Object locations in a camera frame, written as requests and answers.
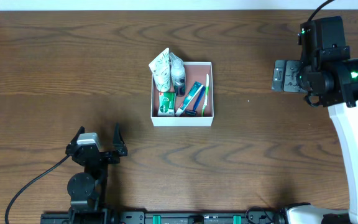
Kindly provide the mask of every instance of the white wall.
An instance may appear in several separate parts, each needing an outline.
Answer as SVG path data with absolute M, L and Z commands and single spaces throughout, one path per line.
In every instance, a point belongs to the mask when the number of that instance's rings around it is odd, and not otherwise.
M 0 11 L 316 9 L 325 0 L 0 0 Z M 358 9 L 336 0 L 325 9 Z

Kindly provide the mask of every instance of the toothbrush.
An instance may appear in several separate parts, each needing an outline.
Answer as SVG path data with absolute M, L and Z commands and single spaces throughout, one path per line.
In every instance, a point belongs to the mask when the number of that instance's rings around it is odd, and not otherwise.
M 206 108 L 206 105 L 208 104 L 208 89 L 209 89 L 209 75 L 206 74 L 205 99 L 204 99 L 204 105 L 203 105 L 203 110 L 201 112 L 201 116 L 204 116 L 204 110 Z

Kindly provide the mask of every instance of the open box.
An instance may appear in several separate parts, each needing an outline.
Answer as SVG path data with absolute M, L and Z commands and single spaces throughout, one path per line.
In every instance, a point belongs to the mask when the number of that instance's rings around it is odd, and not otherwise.
M 162 117 L 157 116 L 158 108 L 160 107 L 160 100 L 158 90 L 155 87 L 154 79 L 152 78 L 152 104 L 151 104 L 151 118 L 154 126 L 211 126 L 214 119 L 214 91 L 212 82 L 212 63 L 211 62 L 184 62 L 186 70 L 186 94 L 183 97 L 176 97 L 175 112 L 183 103 L 183 100 L 189 93 L 195 81 L 205 86 L 206 74 L 209 74 L 209 90 L 208 90 L 208 104 L 204 111 L 204 116 L 201 117 L 203 109 L 205 94 L 197 107 L 196 116 L 188 116 L 183 112 L 180 117 Z M 186 110 L 192 110 L 198 94 L 193 98 Z

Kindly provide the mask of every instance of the green light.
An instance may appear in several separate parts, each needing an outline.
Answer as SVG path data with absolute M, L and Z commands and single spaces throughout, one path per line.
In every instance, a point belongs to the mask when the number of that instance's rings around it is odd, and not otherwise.
M 358 72 L 351 72 L 352 78 L 357 78 L 358 77 Z

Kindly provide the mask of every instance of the wooden table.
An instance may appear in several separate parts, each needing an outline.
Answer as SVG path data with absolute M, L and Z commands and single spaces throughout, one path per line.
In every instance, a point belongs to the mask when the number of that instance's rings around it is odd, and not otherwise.
M 341 148 L 326 108 L 270 90 L 276 59 L 298 59 L 311 11 L 0 12 L 0 223 L 28 181 L 65 156 L 84 126 L 129 149 L 111 167 L 118 209 L 246 210 L 311 202 L 347 208 Z M 344 19 L 358 57 L 358 11 Z M 210 128 L 155 128 L 149 62 L 170 47 L 214 69 Z M 67 211 L 68 160 L 16 201 L 11 223 Z

